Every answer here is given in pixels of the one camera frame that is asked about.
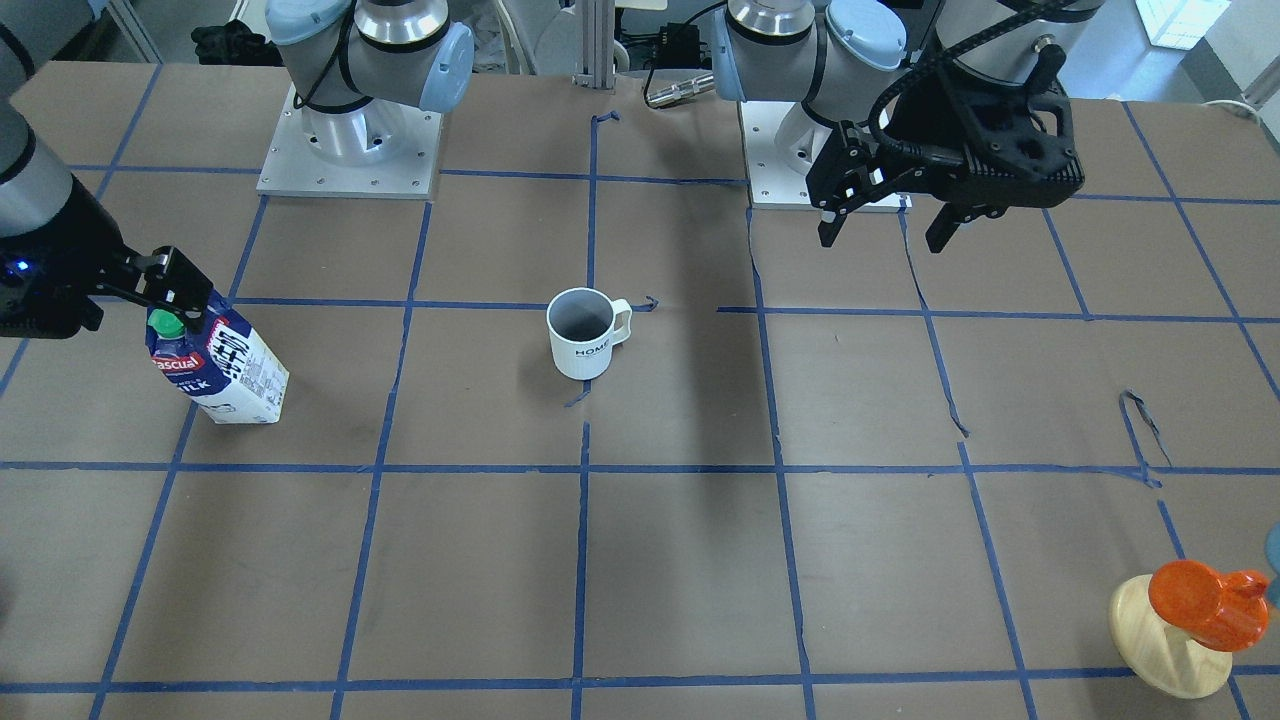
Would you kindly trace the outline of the aluminium frame post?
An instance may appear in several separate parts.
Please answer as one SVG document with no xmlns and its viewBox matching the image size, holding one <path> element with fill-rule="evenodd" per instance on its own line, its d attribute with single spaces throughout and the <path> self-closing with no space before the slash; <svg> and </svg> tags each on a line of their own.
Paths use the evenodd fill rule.
<svg viewBox="0 0 1280 720">
<path fill-rule="evenodd" d="M 614 1 L 575 1 L 580 24 L 580 58 L 572 76 L 575 86 L 614 91 Z"/>
</svg>

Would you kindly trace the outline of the beige wooden stand base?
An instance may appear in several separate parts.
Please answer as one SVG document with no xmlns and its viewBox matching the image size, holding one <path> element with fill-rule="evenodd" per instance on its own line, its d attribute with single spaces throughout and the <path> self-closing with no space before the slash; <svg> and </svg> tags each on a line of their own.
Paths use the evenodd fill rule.
<svg viewBox="0 0 1280 720">
<path fill-rule="evenodd" d="M 1125 665 L 1148 685 L 1178 700 L 1202 700 L 1221 691 L 1233 656 L 1196 642 L 1166 623 L 1148 597 L 1151 574 L 1123 582 L 1108 601 L 1111 639 Z"/>
</svg>

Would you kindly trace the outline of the white HOME mug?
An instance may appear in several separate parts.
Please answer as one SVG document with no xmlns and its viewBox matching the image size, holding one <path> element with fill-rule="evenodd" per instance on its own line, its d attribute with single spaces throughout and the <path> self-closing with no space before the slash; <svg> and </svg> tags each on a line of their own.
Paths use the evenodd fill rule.
<svg viewBox="0 0 1280 720">
<path fill-rule="evenodd" d="M 559 373 L 591 380 L 611 364 L 613 347 L 631 336 L 634 310 L 623 300 L 577 287 L 559 292 L 547 307 L 550 354 Z"/>
</svg>

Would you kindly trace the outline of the orange mug on stand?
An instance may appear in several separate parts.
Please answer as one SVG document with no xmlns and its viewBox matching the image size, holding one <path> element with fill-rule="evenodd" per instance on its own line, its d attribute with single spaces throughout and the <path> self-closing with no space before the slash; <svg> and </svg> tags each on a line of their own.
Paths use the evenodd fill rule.
<svg viewBox="0 0 1280 720">
<path fill-rule="evenodd" d="M 1181 559 L 1151 578 L 1148 598 L 1169 625 L 1203 647 L 1234 653 L 1257 644 L 1270 624 L 1265 598 L 1270 580 L 1258 570 L 1220 573 Z"/>
</svg>

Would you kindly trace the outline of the blue white milk carton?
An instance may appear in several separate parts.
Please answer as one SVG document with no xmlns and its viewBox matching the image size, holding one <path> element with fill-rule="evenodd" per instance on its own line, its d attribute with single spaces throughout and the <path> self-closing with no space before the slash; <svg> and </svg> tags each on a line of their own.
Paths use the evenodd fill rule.
<svg viewBox="0 0 1280 720">
<path fill-rule="evenodd" d="M 155 366 L 218 424 L 278 421 L 289 372 L 219 292 L 210 293 L 204 319 L 195 332 L 152 307 L 146 345 Z"/>
</svg>

